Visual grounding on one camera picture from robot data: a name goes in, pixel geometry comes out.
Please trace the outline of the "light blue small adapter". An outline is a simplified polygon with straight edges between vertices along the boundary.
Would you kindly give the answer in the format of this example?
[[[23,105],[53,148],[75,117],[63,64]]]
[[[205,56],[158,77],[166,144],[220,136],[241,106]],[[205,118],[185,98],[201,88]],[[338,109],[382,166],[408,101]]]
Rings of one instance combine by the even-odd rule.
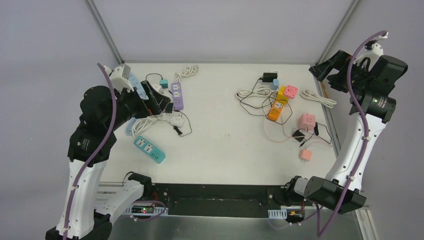
[[[280,85],[279,80],[277,78],[273,79],[271,83],[272,91],[277,91],[279,89],[279,85]]]

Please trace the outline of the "black multi-port charger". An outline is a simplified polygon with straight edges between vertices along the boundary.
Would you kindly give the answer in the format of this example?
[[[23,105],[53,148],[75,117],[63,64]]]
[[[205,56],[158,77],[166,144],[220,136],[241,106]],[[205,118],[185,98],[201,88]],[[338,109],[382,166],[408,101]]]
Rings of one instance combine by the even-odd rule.
[[[272,83],[277,78],[278,78],[277,72],[264,72],[262,74],[261,80],[263,83]]]

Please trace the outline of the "pink plug adapter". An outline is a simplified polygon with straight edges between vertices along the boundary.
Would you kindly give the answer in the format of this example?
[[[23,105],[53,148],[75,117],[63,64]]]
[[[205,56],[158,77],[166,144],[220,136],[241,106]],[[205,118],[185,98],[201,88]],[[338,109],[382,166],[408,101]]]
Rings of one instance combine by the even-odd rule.
[[[289,99],[294,99],[298,94],[298,88],[293,85],[287,85],[284,89],[283,95]]]

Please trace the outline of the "yellow cube socket adapter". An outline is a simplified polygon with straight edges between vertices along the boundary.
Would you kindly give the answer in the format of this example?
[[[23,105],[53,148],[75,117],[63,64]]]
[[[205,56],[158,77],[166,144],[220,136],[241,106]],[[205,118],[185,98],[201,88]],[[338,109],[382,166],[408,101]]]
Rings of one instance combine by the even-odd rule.
[[[278,93],[277,93],[277,95],[276,95],[276,98],[275,98],[275,100],[276,100],[277,102],[279,102],[279,103],[281,103],[281,104],[283,104],[283,105],[286,105],[286,104],[288,103],[288,101],[289,101],[289,98],[285,95],[285,89],[286,89],[286,86],[285,86],[285,85],[283,85],[283,86],[279,89],[279,91],[278,91]]]

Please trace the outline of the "orange power strip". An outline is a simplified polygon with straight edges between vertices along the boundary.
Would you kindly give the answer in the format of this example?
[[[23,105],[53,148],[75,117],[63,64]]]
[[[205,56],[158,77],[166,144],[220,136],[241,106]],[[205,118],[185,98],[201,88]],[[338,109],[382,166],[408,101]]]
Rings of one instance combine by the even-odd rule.
[[[284,105],[285,101],[275,100],[268,112],[267,119],[273,122],[277,122],[284,108]]]

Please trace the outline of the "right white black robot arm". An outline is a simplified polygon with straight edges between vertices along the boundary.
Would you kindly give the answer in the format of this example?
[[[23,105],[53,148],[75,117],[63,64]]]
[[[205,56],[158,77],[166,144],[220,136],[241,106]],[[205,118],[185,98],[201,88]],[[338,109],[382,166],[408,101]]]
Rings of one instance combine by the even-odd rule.
[[[339,50],[309,68],[317,81],[327,80],[332,89],[348,93],[351,104],[345,139],[326,176],[296,175],[283,192],[290,205],[303,199],[313,202],[317,218],[322,208],[332,210],[325,224],[317,223],[317,237],[324,235],[337,215],[360,209],[366,202],[360,193],[364,170],[374,144],[396,109],[397,102],[390,93],[408,70],[404,61],[384,54],[379,41],[388,35],[386,30],[378,31],[353,54]]]

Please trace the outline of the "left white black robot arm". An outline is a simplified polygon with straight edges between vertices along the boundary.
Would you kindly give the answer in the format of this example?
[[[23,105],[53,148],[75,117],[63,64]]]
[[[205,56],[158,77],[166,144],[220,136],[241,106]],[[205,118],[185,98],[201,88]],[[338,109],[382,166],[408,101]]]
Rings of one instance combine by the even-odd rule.
[[[95,206],[101,176],[117,141],[115,131],[130,119],[169,113],[172,101],[147,81],[134,81],[131,69],[101,65],[107,82],[89,88],[80,102],[81,115],[69,139],[69,182],[65,206],[47,240],[106,240],[118,218],[134,203],[152,208],[152,179],[136,172],[99,208]]]

